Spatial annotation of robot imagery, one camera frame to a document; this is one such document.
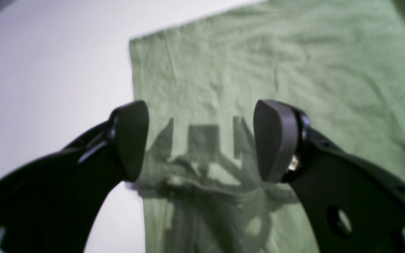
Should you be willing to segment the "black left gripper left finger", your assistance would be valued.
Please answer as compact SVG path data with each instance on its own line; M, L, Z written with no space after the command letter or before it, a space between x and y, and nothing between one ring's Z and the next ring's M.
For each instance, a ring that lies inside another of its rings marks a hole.
M0 179L0 253L83 253L108 194L139 178L148 125L146 103L128 103Z

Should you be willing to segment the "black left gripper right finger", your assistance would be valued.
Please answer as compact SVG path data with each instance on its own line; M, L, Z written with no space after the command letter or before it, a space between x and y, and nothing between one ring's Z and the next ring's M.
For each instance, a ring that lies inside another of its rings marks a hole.
M306 113L257 101L253 130L263 181L288 183L322 253L405 253L405 182L348 154Z

